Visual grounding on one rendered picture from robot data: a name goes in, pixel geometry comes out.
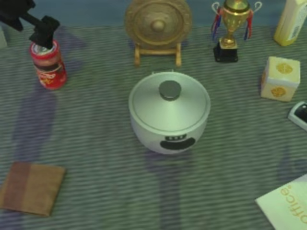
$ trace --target trophy handle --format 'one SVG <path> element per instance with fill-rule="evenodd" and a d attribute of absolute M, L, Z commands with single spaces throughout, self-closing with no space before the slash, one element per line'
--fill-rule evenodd
<path fill-rule="evenodd" d="M 258 10 L 260 10 L 262 7 L 262 2 L 261 1 L 257 1 L 255 3 L 255 10 L 254 10 L 254 13 L 257 12 Z"/>
<path fill-rule="evenodd" d="M 211 8 L 212 8 L 212 10 L 216 13 L 216 14 L 219 14 L 218 12 L 217 12 L 217 9 L 220 7 L 220 3 L 218 2 L 218 1 L 216 1 L 215 3 L 213 3 L 212 5 L 211 5 Z"/>

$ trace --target gray knob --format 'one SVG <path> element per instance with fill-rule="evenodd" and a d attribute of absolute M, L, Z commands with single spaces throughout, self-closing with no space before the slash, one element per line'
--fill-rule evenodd
<path fill-rule="evenodd" d="M 174 101 L 180 96 L 181 86 L 174 80 L 166 80 L 160 84 L 159 92 L 163 99 Z"/>

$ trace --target brown notebook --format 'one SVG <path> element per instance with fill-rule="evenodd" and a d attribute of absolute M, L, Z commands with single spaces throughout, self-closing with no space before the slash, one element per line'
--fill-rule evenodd
<path fill-rule="evenodd" d="M 65 169 L 14 162 L 0 189 L 0 208 L 50 216 Z"/>

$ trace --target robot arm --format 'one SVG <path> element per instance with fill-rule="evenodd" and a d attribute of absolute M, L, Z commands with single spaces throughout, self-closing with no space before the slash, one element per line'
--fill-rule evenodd
<path fill-rule="evenodd" d="M 53 34 L 60 23 L 48 16 L 39 20 L 30 15 L 28 11 L 34 7 L 33 0 L 0 0 L 0 21 L 21 32 L 24 28 L 19 18 L 24 19 L 35 26 L 30 40 L 39 46 L 51 49 Z"/>

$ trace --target gold trophy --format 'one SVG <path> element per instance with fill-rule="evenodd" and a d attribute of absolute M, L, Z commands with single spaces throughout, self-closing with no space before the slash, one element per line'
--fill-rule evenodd
<path fill-rule="evenodd" d="M 253 14 L 260 10 L 262 3 L 255 3 L 255 10 L 252 10 L 247 0 L 225 0 L 223 6 L 219 2 L 212 4 L 212 9 L 216 13 L 212 26 L 213 37 L 220 22 L 223 21 L 227 28 L 227 34 L 219 39 L 217 46 L 213 49 L 215 61 L 217 62 L 237 62 L 237 43 L 234 32 L 245 22 L 248 23 L 245 39 L 251 36 L 251 22 Z"/>

